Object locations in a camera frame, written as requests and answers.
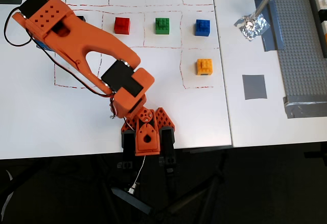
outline gray square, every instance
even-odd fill
[[[266,84],[264,75],[242,75],[244,96],[246,100],[266,99]]]

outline wire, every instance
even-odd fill
[[[33,38],[33,35],[30,34],[30,32],[28,31],[28,29],[26,29],[26,32],[28,34],[28,36],[30,37],[30,39],[23,43],[23,44],[13,44],[11,41],[9,41],[9,39],[7,38],[7,35],[6,35],[6,32],[7,32],[7,26],[8,26],[8,22],[9,22],[9,19],[11,17],[11,15],[16,11],[18,10],[19,7],[16,7],[14,8],[13,10],[11,10],[11,12],[9,13],[7,19],[6,19],[6,22],[5,22],[5,25],[4,25],[4,37],[5,37],[5,40],[7,41],[7,43],[9,43],[10,45],[14,46],[14,47],[22,47],[22,46],[25,46],[27,44],[29,44],[31,41],[35,42],[36,45],[38,45],[44,52],[45,54],[49,57],[50,60],[52,60],[52,62],[54,64],[56,64],[57,66],[59,66],[60,68],[62,68],[64,71],[68,72],[69,74],[71,74],[73,77],[75,77],[80,83],[82,83],[88,90],[90,90],[92,93],[96,94],[96,95],[99,95],[101,97],[106,97],[106,98],[109,98],[109,97],[113,97],[114,96],[114,93],[110,94],[110,95],[107,95],[107,94],[100,94],[98,92],[96,92],[95,90],[93,90],[91,87],[89,87],[85,82],[83,82],[81,79],[79,79],[73,72],[71,72],[69,69],[65,68],[64,66],[62,66],[61,64],[59,64],[58,62],[56,62],[51,56],[49,53],[47,53],[41,46],[40,44]]]
[[[110,106],[111,106],[111,110],[112,110],[112,113],[113,113],[113,116],[110,116],[111,119],[114,119],[117,115],[117,109],[116,107],[113,105],[113,101],[114,101],[114,97],[111,97],[110,98]]]
[[[29,39],[27,42],[23,43],[23,44],[13,44],[13,43],[12,43],[11,41],[9,41],[8,38],[7,38],[7,34],[6,34],[6,32],[7,32],[7,26],[8,26],[9,19],[10,19],[11,15],[12,15],[16,10],[18,10],[18,9],[19,9],[19,7],[16,7],[16,8],[14,8],[13,10],[11,10],[11,12],[9,13],[9,15],[8,15],[8,17],[7,17],[7,19],[6,19],[5,26],[4,26],[4,36],[5,36],[5,40],[7,41],[7,43],[9,43],[11,46],[14,46],[14,47],[22,47],[22,46],[25,46],[25,45],[29,44],[29,43],[32,41],[32,37],[30,36],[30,39]]]
[[[98,92],[96,92],[95,90],[93,90],[90,86],[88,86],[85,82],[83,82],[81,79],[79,79],[72,71],[70,71],[69,69],[65,68],[64,66],[62,66],[61,64],[59,64],[57,61],[55,61],[51,55],[46,51],[44,50],[40,44],[32,37],[32,35],[30,35],[29,31],[26,29],[26,32],[27,34],[31,37],[32,41],[35,42],[36,45],[38,45],[42,50],[43,52],[45,52],[45,54],[49,57],[50,60],[52,60],[52,62],[54,64],[56,64],[57,66],[59,66],[60,68],[62,68],[64,71],[67,71],[69,74],[71,74],[73,77],[76,78],[77,81],[79,81],[80,83],[82,83],[88,90],[90,90],[92,93],[96,94],[96,95],[99,95],[101,97],[105,97],[105,98],[110,98],[110,97],[113,97],[114,96],[114,93],[110,94],[110,95],[106,95],[106,94],[100,94]]]
[[[146,157],[146,156],[144,156],[144,158],[143,158],[143,163],[142,163],[142,165],[141,165],[141,168],[140,168],[139,171],[138,171],[137,177],[136,177],[136,179],[135,179],[135,181],[134,181],[132,187],[136,184],[137,178],[138,178],[139,174],[141,173],[141,170],[142,170],[143,165],[144,165],[145,157]]]
[[[130,127],[130,129],[132,129],[133,131],[135,131],[135,129],[133,129],[133,127],[126,121],[126,118],[125,117],[124,117],[124,121],[128,125],[128,127]]]

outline black floor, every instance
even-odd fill
[[[191,154],[177,150],[177,196],[212,175],[227,153],[225,183],[219,188],[216,223],[327,223],[327,167],[322,159],[305,159],[303,153],[320,149],[320,143],[228,149]],[[99,185],[92,168],[94,155],[53,158],[13,194],[4,223],[108,223]],[[105,154],[107,175],[130,181],[116,168],[122,154]],[[35,160],[3,160],[1,170],[13,177]],[[149,156],[137,195],[160,209],[170,203],[165,174],[158,158]],[[201,198],[166,223],[192,223]],[[131,223],[131,209],[118,202],[121,215]],[[139,223],[154,223],[141,216]]]

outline yellow block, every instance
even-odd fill
[[[213,73],[213,61],[211,59],[198,59],[198,76],[211,75]]]

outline green block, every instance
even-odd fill
[[[155,34],[169,35],[169,19],[156,18],[155,19]]]

